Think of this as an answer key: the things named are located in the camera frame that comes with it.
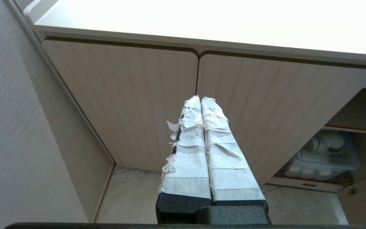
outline white wall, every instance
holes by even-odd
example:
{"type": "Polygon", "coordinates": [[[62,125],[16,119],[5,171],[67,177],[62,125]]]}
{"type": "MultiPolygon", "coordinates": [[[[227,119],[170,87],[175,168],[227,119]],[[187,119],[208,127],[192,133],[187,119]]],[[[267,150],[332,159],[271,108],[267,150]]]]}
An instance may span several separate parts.
{"type": "Polygon", "coordinates": [[[0,0],[0,228],[90,221],[112,164],[0,0]]]}

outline tiled floor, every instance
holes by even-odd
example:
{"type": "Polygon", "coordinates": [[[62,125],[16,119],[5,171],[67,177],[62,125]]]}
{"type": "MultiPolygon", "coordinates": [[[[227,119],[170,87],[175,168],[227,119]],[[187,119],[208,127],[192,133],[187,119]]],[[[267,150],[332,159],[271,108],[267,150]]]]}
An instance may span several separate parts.
{"type": "MultiPolygon", "coordinates": [[[[157,223],[160,172],[116,166],[97,223],[157,223]]],[[[263,185],[273,224],[346,224],[336,194],[263,185]]]]}

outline white countertop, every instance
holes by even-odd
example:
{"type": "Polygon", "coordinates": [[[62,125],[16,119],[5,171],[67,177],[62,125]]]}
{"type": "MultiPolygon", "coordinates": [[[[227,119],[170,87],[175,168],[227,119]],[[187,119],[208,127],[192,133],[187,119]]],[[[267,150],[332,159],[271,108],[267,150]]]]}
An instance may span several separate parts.
{"type": "Polygon", "coordinates": [[[366,60],[366,1],[35,0],[24,15],[38,31],[366,60]]]}

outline plastic storage box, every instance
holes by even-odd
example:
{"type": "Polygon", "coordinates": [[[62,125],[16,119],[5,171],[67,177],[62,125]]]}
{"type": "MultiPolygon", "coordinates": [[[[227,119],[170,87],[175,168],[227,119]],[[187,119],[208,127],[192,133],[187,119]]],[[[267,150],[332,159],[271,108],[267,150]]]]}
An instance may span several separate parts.
{"type": "Polygon", "coordinates": [[[287,177],[326,181],[361,166],[356,149],[348,132],[339,132],[344,138],[342,151],[338,154],[326,154],[301,149],[283,167],[287,177]]]}

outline open cabinet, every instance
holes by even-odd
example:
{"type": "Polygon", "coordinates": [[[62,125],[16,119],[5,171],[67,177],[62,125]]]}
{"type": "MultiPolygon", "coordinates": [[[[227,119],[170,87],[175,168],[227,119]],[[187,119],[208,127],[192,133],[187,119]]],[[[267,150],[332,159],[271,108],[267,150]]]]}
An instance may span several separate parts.
{"type": "Polygon", "coordinates": [[[341,174],[328,181],[317,181],[300,177],[289,178],[284,175],[283,170],[279,170],[268,183],[338,192],[348,222],[351,225],[366,225],[366,89],[354,96],[323,129],[349,132],[360,159],[360,167],[348,171],[352,176],[341,174]]]}

